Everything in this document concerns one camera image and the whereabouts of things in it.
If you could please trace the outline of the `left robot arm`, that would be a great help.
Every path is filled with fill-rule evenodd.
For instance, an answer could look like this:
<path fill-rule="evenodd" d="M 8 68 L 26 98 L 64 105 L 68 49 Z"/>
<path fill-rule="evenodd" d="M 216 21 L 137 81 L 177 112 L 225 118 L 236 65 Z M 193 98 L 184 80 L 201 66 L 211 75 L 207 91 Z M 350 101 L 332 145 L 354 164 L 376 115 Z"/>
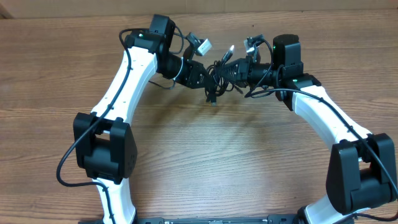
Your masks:
<path fill-rule="evenodd" d="M 148 28 L 122 30 L 119 39 L 124 55 L 115 78 L 91 112 L 73 121 L 77 164 L 97 187 L 104 210 L 99 223 L 137 221 L 129 188 L 137 159 L 131 124 L 144 88 L 157 73 L 188 88 L 205 87 L 206 69 L 192 58 L 211 49 L 208 39 L 183 35 L 158 14 Z"/>

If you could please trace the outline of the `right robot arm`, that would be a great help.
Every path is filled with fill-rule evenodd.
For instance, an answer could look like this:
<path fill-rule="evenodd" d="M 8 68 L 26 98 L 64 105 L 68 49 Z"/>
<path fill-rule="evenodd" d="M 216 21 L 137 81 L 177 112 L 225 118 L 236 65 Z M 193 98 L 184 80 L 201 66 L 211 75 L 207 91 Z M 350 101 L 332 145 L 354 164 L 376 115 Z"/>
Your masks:
<path fill-rule="evenodd" d="M 303 69 L 299 37 L 282 34 L 267 44 L 269 63 L 261 63 L 263 36 L 244 41 L 246 57 L 225 54 L 215 77 L 249 87 L 247 97 L 275 95 L 304 119 L 330 150 L 326 195 L 295 215 L 270 215 L 269 223 L 353 223 L 368 210 L 397 200 L 396 153 L 386 134 L 373 134 L 352 120 L 328 96 L 321 82 Z"/>

